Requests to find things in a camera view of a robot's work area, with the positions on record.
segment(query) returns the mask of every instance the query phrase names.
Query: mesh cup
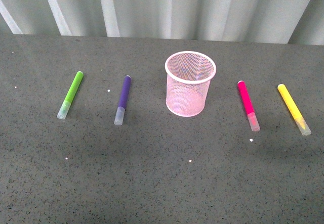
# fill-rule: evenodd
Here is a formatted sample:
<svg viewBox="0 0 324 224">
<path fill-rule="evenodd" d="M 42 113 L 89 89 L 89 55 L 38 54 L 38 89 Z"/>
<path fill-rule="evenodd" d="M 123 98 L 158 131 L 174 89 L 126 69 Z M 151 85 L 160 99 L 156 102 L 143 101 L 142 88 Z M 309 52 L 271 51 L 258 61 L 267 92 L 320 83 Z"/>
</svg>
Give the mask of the mesh cup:
<svg viewBox="0 0 324 224">
<path fill-rule="evenodd" d="M 205 107 L 210 80 L 216 74 L 216 65 L 199 52 L 183 51 L 166 61 L 168 109 L 176 115 L 190 117 Z"/>
</svg>

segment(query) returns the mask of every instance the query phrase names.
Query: speckled countertop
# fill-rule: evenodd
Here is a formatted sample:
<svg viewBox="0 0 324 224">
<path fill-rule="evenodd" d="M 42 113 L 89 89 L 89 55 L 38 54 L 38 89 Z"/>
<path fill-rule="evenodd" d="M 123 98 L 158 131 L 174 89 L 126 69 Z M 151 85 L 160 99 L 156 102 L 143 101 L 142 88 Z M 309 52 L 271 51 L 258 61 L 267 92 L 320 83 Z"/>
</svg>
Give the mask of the speckled countertop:
<svg viewBox="0 0 324 224">
<path fill-rule="evenodd" d="M 217 65 L 205 109 L 191 118 L 165 104 L 164 63 L 183 50 Z M 78 70 L 84 79 L 59 120 Z M 323 74 L 320 46 L 2 34 L 0 223 L 324 223 Z"/>
</svg>

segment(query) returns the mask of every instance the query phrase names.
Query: clear marker cap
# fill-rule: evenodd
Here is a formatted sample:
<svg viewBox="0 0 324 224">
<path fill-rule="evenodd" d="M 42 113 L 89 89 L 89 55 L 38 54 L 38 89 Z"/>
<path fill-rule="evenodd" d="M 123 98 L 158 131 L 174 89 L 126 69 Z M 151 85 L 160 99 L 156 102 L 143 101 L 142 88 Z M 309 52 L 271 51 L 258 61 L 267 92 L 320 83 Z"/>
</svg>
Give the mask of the clear marker cap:
<svg viewBox="0 0 324 224">
<path fill-rule="evenodd" d="M 257 117 L 255 116 L 255 113 L 248 114 L 248 119 L 249 119 L 249 123 L 250 123 L 250 126 L 251 126 L 251 130 L 252 131 L 259 131 L 260 126 L 259 126 L 259 122 L 257 120 Z"/>
<path fill-rule="evenodd" d="M 312 134 L 303 117 L 297 118 L 295 122 L 303 136 L 308 136 Z"/>
<path fill-rule="evenodd" d="M 125 109 L 123 107 L 118 107 L 115 117 L 115 125 L 122 125 L 124 120 Z"/>
</svg>

